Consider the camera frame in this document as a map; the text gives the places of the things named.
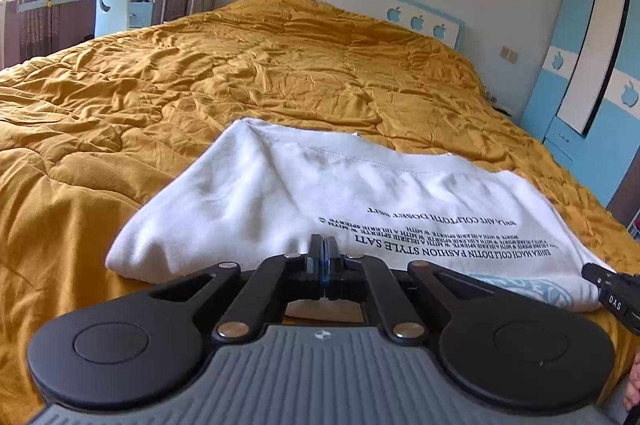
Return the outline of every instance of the desk drawer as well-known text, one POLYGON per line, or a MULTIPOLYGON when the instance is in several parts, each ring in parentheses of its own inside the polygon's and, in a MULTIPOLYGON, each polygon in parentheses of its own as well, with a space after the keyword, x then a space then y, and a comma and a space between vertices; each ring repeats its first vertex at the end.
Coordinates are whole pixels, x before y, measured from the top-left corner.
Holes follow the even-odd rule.
POLYGON ((558 165, 561 165, 565 169, 571 170, 571 166, 574 164, 574 161, 571 158, 569 158, 564 152, 562 152, 557 145, 555 145, 553 142, 550 142, 546 138, 545 138, 544 145, 546 148, 548 148, 549 152, 553 155, 554 160, 556 160, 556 163, 558 163, 558 165))
POLYGON ((547 140, 553 142, 556 147, 564 152, 572 160, 576 160, 580 149, 584 145, 584 137, 570 128, 560 118, 554 116, 545 135, 547 140))
POLYGON ((131 28, 144 28, 151 26, 151 18, 154 13, 152 2, 129 3, 129 26, 131 28))

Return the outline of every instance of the human hand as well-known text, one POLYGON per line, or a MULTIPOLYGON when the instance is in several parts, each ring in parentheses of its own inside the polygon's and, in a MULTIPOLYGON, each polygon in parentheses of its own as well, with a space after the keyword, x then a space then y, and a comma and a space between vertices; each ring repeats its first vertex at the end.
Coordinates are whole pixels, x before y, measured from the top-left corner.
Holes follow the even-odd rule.
POLYGON ((622 403, 627 411, 640 403, 640 350, 634 358, 634 365, 629 373, 629 382, 626 385, 625 397, 622 403))

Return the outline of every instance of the curtain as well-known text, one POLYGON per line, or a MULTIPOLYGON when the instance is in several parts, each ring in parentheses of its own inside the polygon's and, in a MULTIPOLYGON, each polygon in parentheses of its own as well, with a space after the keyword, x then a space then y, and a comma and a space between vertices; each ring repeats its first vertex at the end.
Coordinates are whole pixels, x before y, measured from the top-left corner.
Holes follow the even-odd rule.
POLYGON ((46 57, 60 50, 60 6, 36 8, 22 14, 20 61, 46 57))

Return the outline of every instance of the folded white sweatshirt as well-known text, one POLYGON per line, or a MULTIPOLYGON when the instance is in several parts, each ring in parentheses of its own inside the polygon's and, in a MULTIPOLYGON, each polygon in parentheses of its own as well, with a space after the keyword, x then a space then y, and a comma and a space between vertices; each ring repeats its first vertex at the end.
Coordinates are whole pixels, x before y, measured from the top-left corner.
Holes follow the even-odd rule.
POLYGON ((251 118, 131 218, 106 266, 154 283, 221 261, 254 269, 271 255, 306 253, 312 233, 391 268, 424 259, 576 311, 597 307, 582 265, 607 267, 511 172, 251 118))

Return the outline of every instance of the gray ribbed plate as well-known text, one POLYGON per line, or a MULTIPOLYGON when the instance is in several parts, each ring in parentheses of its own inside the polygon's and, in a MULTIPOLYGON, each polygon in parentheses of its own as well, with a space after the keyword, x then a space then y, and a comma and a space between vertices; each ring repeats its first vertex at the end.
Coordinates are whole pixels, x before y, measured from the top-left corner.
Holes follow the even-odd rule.
POLYGON ((118 414, 59 405, 37 425, 610 425, 594 406, 553 417, 483 407, 444 378, 431 354, 376 328, 270 326, 258 341, 226 345, 192 385, 118 414))

